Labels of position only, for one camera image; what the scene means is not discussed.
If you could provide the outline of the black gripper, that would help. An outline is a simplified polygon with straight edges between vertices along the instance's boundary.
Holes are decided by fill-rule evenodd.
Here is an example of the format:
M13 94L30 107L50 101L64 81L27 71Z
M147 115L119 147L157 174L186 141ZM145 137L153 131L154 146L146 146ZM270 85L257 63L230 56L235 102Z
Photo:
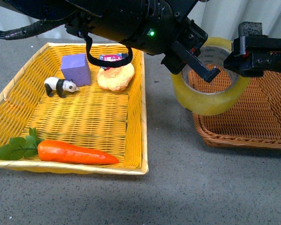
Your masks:
M198 1L168 0L167 3L173 12L174 39L162 64L175 75L188 65L205 82L212 82L220 69L213 67L209 70L198 60L200 48L208 35L188 18ZM240 23L238 38L232 42L231 49L231 54L223 62L225 69L243 77L262 77L265 71L281 73L281 38L264 35L260 22Z

